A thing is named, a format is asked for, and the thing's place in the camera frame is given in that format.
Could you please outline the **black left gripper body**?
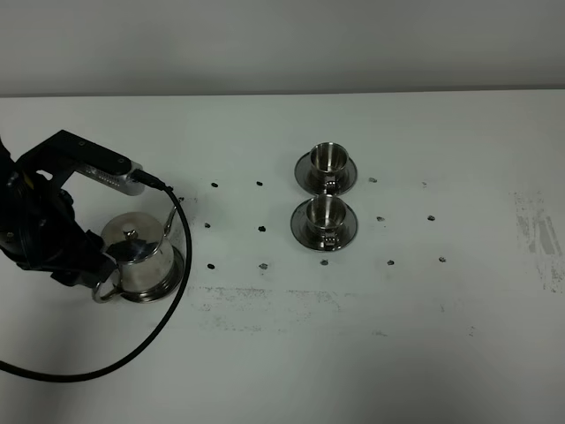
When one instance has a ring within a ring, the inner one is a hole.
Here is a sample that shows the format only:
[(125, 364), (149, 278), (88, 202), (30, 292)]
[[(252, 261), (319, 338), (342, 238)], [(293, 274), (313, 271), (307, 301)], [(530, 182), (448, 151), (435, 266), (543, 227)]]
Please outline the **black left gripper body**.
[(23, 270), (59, 283), (95, 280), (95, 245), (75, 220), (72, 197), (42, 175), (14, 171), (1, 184), (1, 251)]

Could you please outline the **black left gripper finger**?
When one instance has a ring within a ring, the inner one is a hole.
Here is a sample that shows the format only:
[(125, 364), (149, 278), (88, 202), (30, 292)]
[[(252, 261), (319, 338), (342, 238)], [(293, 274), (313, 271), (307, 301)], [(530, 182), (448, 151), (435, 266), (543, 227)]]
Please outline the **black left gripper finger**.
[(101, 236), (88, 230), (86, 231), (86, 239), (87, 239), (86, 250), (89, 256), (105, 255), (105, 244)]
[(106, 254), (89, 254), (80, 260), (79, 284), (94, 288), (105, 283), (117, 270), (115, 261)]

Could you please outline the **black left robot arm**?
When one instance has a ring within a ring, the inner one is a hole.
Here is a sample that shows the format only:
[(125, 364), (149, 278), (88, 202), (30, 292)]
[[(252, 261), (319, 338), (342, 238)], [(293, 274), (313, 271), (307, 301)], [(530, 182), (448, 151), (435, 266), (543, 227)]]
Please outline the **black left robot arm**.
[(1, 147), (1, 252), (23, 270), (93, 289), (117, 266), (102, 252), (102, 238), (76, 222), (73, 199), (62, 188), (72, 173), (55, 168), (47, 179)]

